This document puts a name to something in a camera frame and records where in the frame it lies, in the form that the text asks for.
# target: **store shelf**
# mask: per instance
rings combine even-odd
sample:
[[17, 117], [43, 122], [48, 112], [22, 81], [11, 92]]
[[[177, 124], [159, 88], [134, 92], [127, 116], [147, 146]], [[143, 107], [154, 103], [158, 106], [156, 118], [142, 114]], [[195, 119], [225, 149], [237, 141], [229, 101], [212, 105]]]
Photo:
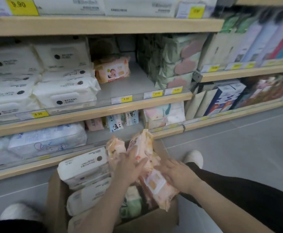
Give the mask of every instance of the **store shelf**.
[[232, 78], [244, 78], [275, 73], [283, 73], [283, 65], [195, 74], [194, 80], [196, 80], [197, 82], [204, 83]]
[[185, 131], [189, 131], [189, 130], [213, 125], [213, 124], [216, 124], [216, 123], [240, 118], [240, 117], [243, 117], [243, 116], [267, 111], [267, 110], [270, 110], [270, 109], [275, 109], [275, 108], [281, 107], [281, 106], [283, 106], [283, 100], [277, 99], [277, 100], [274, 100], [274, 101], [268, 101], [268, 102], [264, 102], [264, 103], [261, 103], [261, 104], [251, 105], [251, 106], [248, 106], [248, 107], [240, 108], [240, 109], [237, 109], [235, 111], [231, 111], [231, 113], [228, 113], [226, 115], [220, 116], [220, 114], [217, 114], [217, 117], [215, 116], [215, 117], [209, 118], [209, 119], [201, 118], [201, 121], [192, 122], [192, 123], [190, 123], [190, 121], [186, 121], [187, 124], [184, 125]]
[[245, 6], [283, 6], [283, 0], [237, 0], [236, 5], [245, 5]]
[[[101, 84], [101, 91], [97, 94], [97, 104], [101, 105], [101, 107], [2, 124], [0, 125], [0, 136], [176, 103], [179, 101], [190, 100], [192, 97], [192, 93], [189, 90], [183, 89], [183, 92], [179, 94], [144, 100], [143, 97], [145, 92], [156, 91], [157, 89], [137, 63], [131, 63], [130, 70], [131, 76], [128, 78]], [[111, 105], [111, 98], [127, 95], [133, 95], [132, 102]]]
[[[110, 133], [107, 130], [93, 132], [92, 134], [89, 133], [88, 139], [94, 139], [94, 140], [92, 140], [93, 142], [99, 142], [100, 139], [101, 140], [107, 139], [107, 137], [104, 137], [104, 135], [108, 136], [108, 138], [111, 138], [112, 135], [116, 135], [117, 137], [123, 138], [123, 140], [129, 140], [135, 133], [141, 131], [143, 129], [143, 126], [142, 126], [141, 123], [139, 123], [137, 126], [132, 125], [132, 126], [129, 126], [127, 128], [128, 129], [126, 129], [126, 131], [125, 130], [117, 131], [115, 133]], [[159, 139], [159, 138], [179, 134], [179, 133], [182, 133], [183, 131], [184, 131], [183, 126], [179, 126], [179, 127], [159, 131], [159, 132], [154, 132], [152, 134], [154, 136], [154, 139]], [[25, 173], [28, 173], [28, 172], [33, 172], [33, 171], [37, 171], [37, 170], [40, 170], [40, 169], [56, 166], [65, 159], [69, 159], [69, 158], [75, 157], [77, 155], [89, 152], [91, 150], [98, 149], [98, 148], [100, 148], [104, 145], [95, 146], [95, 147], [92, 147], [92, 148], [89, 148], [89, 149], [86, 149], [86, 147], [88, 147], [88, 145], [86, 145], [84, 147], [78, 147], [77, 149], [82, 149], [82, 148], [84, 148], [84, 149], [77, 151], [77, 152], [64, 154], [64, 155], [60, 155], [60, 156], [56, 156], [56, 157], [52, 157], [52, 158], [48, 158], [48, 159], [35, 161], [35, 162], [32, 162], [32, 163], [27, 163], [27, 164], [23, 164], [23, 165], [20, 165], [20, 166], [0, 170], [0, 180], [5, 179], [5, 178], [9, 178], [9, 177], [12, 177], [12, 176], [17, 176], [17, 175], [25, 174]]]
[[0, 17], [0, 36], [217, 32], [222, 25], [221, 19], [9, 16]]

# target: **white shoe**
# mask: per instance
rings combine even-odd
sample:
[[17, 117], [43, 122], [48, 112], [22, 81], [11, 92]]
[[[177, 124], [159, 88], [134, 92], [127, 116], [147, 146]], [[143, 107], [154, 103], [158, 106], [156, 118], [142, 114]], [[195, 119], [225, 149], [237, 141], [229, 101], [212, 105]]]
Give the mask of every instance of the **white shoe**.
[[26, 204], [16, 203], [9, 205], [0, 215], [0, 220], [24, 219], [37, 222], [43, 221], [43, 216]]
[[196, 165], [198, 165], [199, 168], [202, 169], [203, 167], [203, 156], [200, 151], [198, 150], [192, 150], [189, 153], [186, 154], [183, 163], [189, 163], [193, 162]]

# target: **open cardboard box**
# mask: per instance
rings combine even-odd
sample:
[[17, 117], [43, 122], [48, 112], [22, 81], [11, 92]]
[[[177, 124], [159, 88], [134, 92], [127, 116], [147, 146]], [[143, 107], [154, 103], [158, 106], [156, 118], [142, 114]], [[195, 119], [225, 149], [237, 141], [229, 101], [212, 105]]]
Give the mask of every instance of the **open cardboard box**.
[[[153, 149], [162, 160], [168, 158], [161, 142], [153, 141]], [[66, 211], [66, 202], [69, 197], [69, 188], [66, 183], [60, 180], [55, 172], [49, 180], [46, 219], [45, 223], [49, 233], [67, 233], [70, 216]], [[120, 224], [114, 228], [114, 233], [160, 233], [168, 232], [179, 222], [178, 202], [174, 198], [168, 212], [162, 209], [155, 209], [129, 222]]]

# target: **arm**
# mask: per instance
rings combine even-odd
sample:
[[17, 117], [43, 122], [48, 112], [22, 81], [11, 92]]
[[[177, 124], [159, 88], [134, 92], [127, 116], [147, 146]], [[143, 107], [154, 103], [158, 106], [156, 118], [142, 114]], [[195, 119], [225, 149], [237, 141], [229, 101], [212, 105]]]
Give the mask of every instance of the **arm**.
[[137, 164], [133, 150], [128, 155], [121, 154], [109, 188], [93, 211], [82, 221], [76, 233], [112, 233], [125, 193], [147, 162], [147, 158], [144, 158]]
[[225, 233], [272, 233], [246, 211], [202, 181], [187, 165], [170, 159], [155, 167], [181, 192], [192, 195]]

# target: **hand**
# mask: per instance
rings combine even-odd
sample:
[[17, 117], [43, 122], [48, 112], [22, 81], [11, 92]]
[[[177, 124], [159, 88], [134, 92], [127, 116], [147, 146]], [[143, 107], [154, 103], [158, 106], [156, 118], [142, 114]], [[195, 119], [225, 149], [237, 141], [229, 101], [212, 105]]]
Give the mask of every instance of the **hand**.
[[186, 164], [175, 159], [167, 159], [154, 168], [161, 172], [169, 184], [186, 194], [190, 194], [194, 186], [201, 181]]
[[137, 146], [134, 146], [128, 154], [120, 154], [120, 161], [114, 172], [114, 180], [120, 181], [127, 186], [137, 180], [148, 158], [143, 158], [138, 162], [135, 158], [136, 150]]

